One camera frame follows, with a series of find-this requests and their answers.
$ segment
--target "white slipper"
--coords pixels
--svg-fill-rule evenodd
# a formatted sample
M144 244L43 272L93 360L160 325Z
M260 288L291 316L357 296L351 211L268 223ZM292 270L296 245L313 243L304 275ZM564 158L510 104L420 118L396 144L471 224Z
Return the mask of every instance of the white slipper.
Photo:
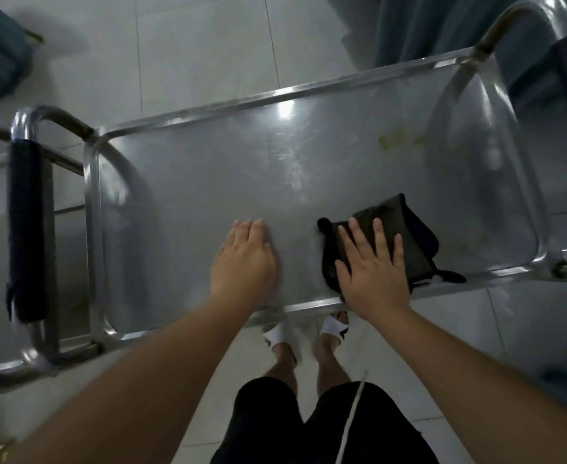
M328 315L324 318L324 322L322 322L320 334L334 335L339 339L340 343L343 343L343 337L348 332L349 327L349 324L344 324L333 316Z
M264 339L266 339L266 343L271 350L279 343L287 343L292 350L294 361L298 364L298 360L296 359L296 337L292 332L292 326L289 322L282 321L269 331L262 332L262 335L264 335Z

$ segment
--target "black pouch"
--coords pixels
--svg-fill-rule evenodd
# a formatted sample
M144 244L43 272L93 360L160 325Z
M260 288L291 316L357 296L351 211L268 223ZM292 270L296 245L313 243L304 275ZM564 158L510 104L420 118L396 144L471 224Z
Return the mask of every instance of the black pouch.
M398 194L380 205L369 207L358 211L353 215L359 223L367 241L374 251L376 241L374 237L373 221L380 218L387 238L388 251L393 254L393 239L396 234L402 235L404 261L406 263L406 278L412 293L413 288L422 285L423 280L429 280L434 275L439 275L442 280L451 283L465 283L466 278L456 272L438 270L432 260L438 253L438 239L432 231L416 216L406 205L406 198ZM318 220L318 228L324 234L324 253L322 254L322 274L327 285L338 293L341 293L337 281L335 261L341 259L350 268L348 257L346 257L343 242L337 231L338 226L343 226L352 241L354 237L350 231L348 221L332 223L328 218Z

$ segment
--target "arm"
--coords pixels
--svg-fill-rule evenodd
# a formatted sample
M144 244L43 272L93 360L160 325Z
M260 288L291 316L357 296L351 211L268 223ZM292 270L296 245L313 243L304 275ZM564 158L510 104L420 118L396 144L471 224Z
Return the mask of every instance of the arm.
M275 284L261 221L236 222L208 301L154 335L17 446L10 463L169 463L234 337Z
M350 228L357 246L340 234L351 273L336 263L346 301L418 375L474 461L567 462L567 408L412 311L400 235L391 262L379 219L375 254L358 223Z

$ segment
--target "hand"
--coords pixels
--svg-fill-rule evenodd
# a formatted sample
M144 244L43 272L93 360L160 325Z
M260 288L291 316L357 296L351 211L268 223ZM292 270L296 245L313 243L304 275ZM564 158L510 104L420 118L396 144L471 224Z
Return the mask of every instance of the hand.
M277 265L264 242L264 222L235 221L210 269L210 296L223 296L255 310L272 294Z
M375 254L357 220L350 218L349 225L356 246L343 226L339 227L339 234L352 273L341 260L335 261L337 279L346 302L360 318L369 322L373 322L380 312L408 309L410 293L403 262L402 235L397 234L395 237L391 262L380 219L374 220Z

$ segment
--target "white drawstring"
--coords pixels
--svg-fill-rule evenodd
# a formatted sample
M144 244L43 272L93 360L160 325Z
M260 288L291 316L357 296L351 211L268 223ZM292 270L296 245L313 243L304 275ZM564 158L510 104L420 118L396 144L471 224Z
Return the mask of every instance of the white drawstring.
M363 379L361 379L361 383L359 384L359 389L357 390L357 395L355 396L355 399L352 402L352 408L350 409L348 420L346 421L346 424L343 427L343 436L341 437L341 444L339 445L339 453L337 453L337 459L335 460L335 464L341 464L341 460L343 459L343 451L346 449L346 443L348 442L348 433L350 431L350 426L352 425L352 419L355 417L355 413L357 412L357 405L359 403L359 399L361 398L361 392L363 392L365 381L367 380L367 374L369 374L369 371L365 370L365 372L363 373Z

